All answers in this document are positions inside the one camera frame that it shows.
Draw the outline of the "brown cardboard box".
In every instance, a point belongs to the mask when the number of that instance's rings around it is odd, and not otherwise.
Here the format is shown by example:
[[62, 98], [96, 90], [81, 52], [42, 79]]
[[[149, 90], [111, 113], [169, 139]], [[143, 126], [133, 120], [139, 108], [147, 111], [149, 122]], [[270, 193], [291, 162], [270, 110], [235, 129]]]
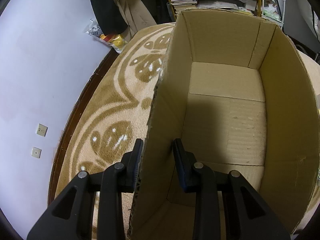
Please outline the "brown cardboard box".
[[299, 52], [273, 22], [179, 13], [155, 87], [131, 239], [191, 239], [196, 195], [178, 183], [173, 141], [212, 171], [237, 170], [290, 238], [319, 198], [319, 111]]

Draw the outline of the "clear plastic snack bag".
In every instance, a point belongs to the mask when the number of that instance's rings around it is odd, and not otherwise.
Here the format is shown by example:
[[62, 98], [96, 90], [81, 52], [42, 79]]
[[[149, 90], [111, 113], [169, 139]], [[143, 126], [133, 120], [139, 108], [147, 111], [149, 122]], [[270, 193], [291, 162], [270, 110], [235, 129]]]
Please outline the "clear plastic snack bag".
[[127, 41], [121, 34], [105, 35], [96, 19], [90, 19], [90, 23], [85, 27], [84, 32], [103, 44], [112, 47], [118, 54], [120, 54], [127, 45]]

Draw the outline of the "lower white wall socket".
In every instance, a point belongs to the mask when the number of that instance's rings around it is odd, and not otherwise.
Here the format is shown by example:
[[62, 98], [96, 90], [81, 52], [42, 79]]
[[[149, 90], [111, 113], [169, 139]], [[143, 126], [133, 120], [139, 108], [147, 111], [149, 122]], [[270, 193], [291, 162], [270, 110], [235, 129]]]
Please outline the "lower white wall socket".
[[40, 158], [42, 150], [40, 148], [33, 147], [31, 150], [31, 156], [35, 158]]

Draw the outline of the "white wall socket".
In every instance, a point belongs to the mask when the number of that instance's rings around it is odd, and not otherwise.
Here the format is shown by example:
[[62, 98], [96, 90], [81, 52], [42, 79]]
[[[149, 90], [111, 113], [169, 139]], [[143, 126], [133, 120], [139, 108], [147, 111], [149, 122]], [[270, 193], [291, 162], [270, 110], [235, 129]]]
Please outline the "white wall socket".
[[40, 158], [42, 150], [40, 148], [33, 147], [31, 150], [31, 156], [35, 158]]
[[48, 127], [43, 124], [38, 124], [36, 134], [45, 137], [48, 131]]

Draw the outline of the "beige hanging trench coat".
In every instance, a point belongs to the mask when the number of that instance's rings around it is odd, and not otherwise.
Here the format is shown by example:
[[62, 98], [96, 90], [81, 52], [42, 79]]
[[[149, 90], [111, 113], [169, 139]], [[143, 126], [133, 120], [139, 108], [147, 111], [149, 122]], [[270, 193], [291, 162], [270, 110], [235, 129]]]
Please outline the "beige hanging trench coat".
[[114, 0], [114, 2], [127, 24], [127, 28], [121, 33], [127, 42], [138, 31], [157, 24], [141, 0]]

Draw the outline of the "stack of books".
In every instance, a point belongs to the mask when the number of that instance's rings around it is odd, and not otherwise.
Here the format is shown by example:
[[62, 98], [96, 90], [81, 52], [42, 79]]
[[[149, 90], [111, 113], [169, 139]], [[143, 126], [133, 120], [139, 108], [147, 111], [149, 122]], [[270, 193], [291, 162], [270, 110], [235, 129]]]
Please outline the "stack of books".
[[195, 8], [197, 6], [197, 0], [171, 0], [171, 5], [176, 12]]

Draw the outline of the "beige floral patterned rug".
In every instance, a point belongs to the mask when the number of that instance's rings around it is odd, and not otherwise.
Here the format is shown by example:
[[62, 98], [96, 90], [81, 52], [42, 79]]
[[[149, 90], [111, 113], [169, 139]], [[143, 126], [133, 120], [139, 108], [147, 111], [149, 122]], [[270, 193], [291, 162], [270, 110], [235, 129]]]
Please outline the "beige floral patterned rug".
[[[175, 25], [160, 24], [139, 31], [112, 64], [72, 135], [57, 192], [61, 192], [79, 171], [100, 172], [131, 150], [137, 138], [146, 140], [155, 87]], [[316, 64], [299, 54], [313, 84]], [[125, 230], [129, 233], [134, 195], [124, 194]], [[306, 222], [297, 230], [307, 224], [318, 204], [319, 198]]]

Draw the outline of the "upper white wall socket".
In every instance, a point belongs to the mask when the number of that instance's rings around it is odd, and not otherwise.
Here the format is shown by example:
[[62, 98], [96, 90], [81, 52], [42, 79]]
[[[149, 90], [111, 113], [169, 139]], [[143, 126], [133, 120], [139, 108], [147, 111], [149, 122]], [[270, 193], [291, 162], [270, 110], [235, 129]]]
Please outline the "upper white wall socket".
[[45, 137], [48, 131], [48, 127], [43, 124], [38, 124], [36, 134]]

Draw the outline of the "white rolling cart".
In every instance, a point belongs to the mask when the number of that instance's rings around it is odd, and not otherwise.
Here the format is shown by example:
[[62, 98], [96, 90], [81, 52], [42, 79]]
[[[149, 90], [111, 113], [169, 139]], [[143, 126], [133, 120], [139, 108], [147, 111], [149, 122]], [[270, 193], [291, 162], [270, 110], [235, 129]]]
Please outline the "white rolling cart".
[[261, 0], [262, 18], [272, 21], [282, 29], [285, 17], [286, 0]]

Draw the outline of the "black hanging coat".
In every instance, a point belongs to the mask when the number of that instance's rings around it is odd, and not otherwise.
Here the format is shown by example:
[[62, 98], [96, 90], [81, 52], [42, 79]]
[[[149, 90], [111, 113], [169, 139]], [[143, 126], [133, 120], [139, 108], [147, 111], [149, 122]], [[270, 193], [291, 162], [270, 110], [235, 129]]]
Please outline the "black hanging coat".
[[90, 0], [97, 23], [104, 35], [121, 34], [128, 25], [114, 0]]

